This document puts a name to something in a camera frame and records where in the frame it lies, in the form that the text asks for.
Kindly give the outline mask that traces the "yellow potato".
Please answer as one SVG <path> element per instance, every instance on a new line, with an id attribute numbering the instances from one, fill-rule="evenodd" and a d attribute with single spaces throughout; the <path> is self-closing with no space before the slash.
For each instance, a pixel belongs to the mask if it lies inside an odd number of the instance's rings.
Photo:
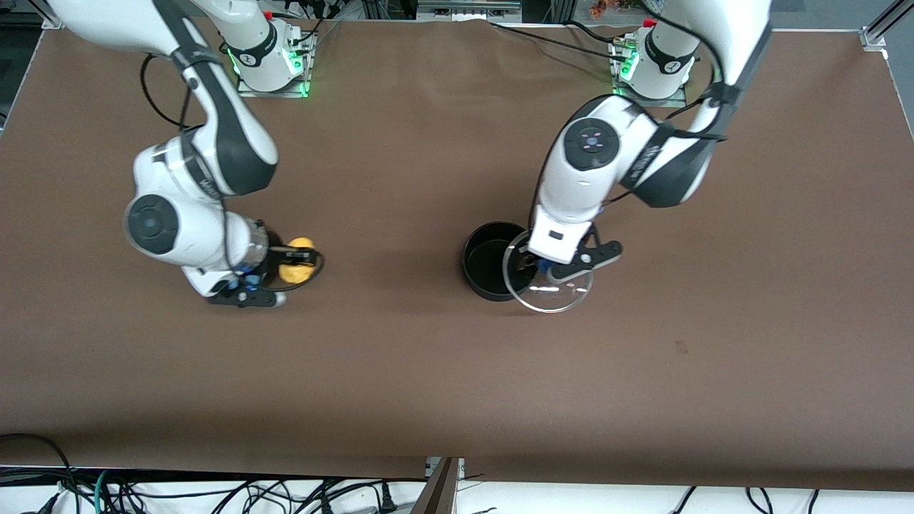
<path id="1" fill-rule="evenodd" d="M 288 246 L 299 248 L 313 247 L 313 240 L 307 237 L 292 238 L 288 241 Z M 297 264 L 282 263 L 278 266 L 278 277 L 288 284 L 300 284 L 310 280 L 316 273 L 316 266 L 297 266 Z"/>

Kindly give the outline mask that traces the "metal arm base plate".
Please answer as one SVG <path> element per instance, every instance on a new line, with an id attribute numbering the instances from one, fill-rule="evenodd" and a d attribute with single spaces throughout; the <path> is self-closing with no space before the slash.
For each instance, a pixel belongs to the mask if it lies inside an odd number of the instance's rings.
<path id="1" fill-rule="evenodd" d="M 685 72 L 678 79 L 677 89 L 670 91 L 664 97 L 654 98 L 641 94 L 633 87 L 633 79 L 640 78 L 659 78 L 662 86 L 671 84 L 669 78 L 659 72 L 652 72 L 649 66 L 652 64 L 650 59 L 642 56 L 638 49 L 637 39 L 630 36 L 617 36 L 607 43 L 608 51 L 611 56 L 621 56 L 622 61 L 611 62 L 611 78 L 613 78 L 614 94 L 626 97 L 631 101 L 645 107 L 657 108 L 680 108 L 686 106 L 686 82 L 689 79 L 689 68 L 686 66 Z"/>
<path id="2" fill-rule="evenodd" d="M 229 54 L 241 96 L 261 98 L 306 98 L 311 90 L 311 72 L 316 58 L 317 35 L 288 25 L 283 43 L 277 44 L 258 67 L 242 65 Z"/>

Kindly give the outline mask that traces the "brown table cover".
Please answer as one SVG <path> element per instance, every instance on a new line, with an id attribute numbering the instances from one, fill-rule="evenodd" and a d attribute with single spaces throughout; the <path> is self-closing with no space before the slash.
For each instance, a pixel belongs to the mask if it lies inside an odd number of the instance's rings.
<path id="1" fill-rule="evenodd" d="M 0 136 L 0 433 L 77 466 L 914 491 L 914 140 L 855 34 L 776 33 L 695 195 L 608 208 L 623 255 L 555 315 L 459 256 L 526 220 L 594 56 L 337 26 L 311 97 L 248 102 L 280 166 L 232 208 L 328 261 L 268 309 L 128 244 L 134 156 L 174 134 L 142 59 L 46 32 Z"/>

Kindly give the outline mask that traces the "aluminium post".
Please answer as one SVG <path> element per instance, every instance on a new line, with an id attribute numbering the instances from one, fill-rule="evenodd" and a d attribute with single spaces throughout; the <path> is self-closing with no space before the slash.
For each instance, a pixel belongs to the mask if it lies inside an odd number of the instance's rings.
<path id="1" fill-rule="evenodd" d="M 455 514 L 457 485 L 466 477 L 463 458 L 427 458 L 426 484 L 409 514 Z"/>

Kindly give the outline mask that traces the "metal rail equipment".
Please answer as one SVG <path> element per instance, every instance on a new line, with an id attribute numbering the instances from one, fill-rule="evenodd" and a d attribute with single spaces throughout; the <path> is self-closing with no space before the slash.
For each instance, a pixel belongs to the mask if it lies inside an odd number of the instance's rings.
<path id="1" fill-rule="evenodd" d="M 523 22 L 521 0 L 416 0 L 418 21 Z"/>

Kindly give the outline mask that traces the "aluminium frame profile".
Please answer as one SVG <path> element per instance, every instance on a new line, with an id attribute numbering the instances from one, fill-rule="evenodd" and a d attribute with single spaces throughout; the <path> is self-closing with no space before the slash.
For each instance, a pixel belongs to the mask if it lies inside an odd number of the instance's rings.
<path id="1" fill-rule="evenodd" d="M 914 0 L 892 0 L 868 25 L 860 29 L 860 41 L 865 51 L 885 48 L 885 36 L 908 14 L 914 14 Z"/>

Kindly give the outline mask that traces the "glass lid blue knob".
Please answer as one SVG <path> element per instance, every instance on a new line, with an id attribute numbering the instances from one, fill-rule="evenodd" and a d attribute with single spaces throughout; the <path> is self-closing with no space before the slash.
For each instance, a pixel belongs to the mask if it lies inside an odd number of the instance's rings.
<path id="1" fill-rule="evenodd" d="M 529 232 L 526 231 L 525 234 L 509 243 L 503 257 L 503 276 L 505 276 L 506 283 L 509 283 L 508 273 L 515 269 L 511 266 L 511 259 L 515 257 L 515 246 L 517 243 L 527 243 L 528 238 Z M 546 272 L 552 264 L 554 264 L 552 261 L 540 258 L 539 272 L 528 289 L 522 293 L 516 293 L 512 286 L 508 287 L 513 299 L 527 309 L 538 313 L 562 313 L 583 303 L 591 292 L 592 273 L 564 283 L 551 283 L 546 278 Z"/>

